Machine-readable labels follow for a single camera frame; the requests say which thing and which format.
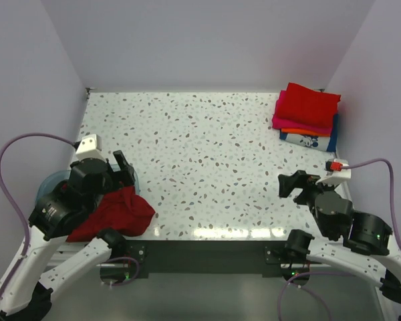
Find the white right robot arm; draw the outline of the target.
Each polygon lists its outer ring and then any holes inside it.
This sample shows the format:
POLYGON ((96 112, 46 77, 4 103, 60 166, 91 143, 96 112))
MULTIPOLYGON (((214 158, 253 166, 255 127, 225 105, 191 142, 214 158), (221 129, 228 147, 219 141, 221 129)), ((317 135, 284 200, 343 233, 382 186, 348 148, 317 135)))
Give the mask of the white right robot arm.
POLYGON ((355 210, 350 200, 336 192, 351 176, 349 169, 324 177, 305 171, 278 176, 279 197, 287 198, 294 189, 301 189, 294 202, 309 208, 321 233, 317 238, 291 230, 284 254, 293 263, 306 259, 358 276, 401 304, 401 250, 396 232, 380 217, 355 210))

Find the dark red t shirt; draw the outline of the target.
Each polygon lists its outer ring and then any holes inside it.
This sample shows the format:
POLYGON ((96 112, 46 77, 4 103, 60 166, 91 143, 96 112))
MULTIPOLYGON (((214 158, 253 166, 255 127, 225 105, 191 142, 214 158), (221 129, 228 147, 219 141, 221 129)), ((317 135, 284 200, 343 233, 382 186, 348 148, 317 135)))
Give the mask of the dark red t shirt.
POLYGON ((125 236, 139 236, 149 227, 155 213, 153 207, 136 194, 135 187, 124 187, 105 195, 99 207, 70 233, 66 241, 91 241, 101 230, 107 228, 125 236))

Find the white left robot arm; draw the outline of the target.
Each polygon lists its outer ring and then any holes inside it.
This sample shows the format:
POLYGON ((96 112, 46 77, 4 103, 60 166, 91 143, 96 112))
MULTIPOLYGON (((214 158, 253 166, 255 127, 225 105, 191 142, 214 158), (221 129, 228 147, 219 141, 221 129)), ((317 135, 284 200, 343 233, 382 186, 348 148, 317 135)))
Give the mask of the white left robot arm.
POLYGON ((99 207, 105 196, 135 183, 134 168, 123 152, 108 160, 85 158, 71 164, 68 178, 35 203, 27 237, 0 279, 1 320, 41 320, 53 301, 74 281, 100 263, 118 262, 126 251, 125 237, 111 227, 57 265, 51 261, 70 234, 99 207))

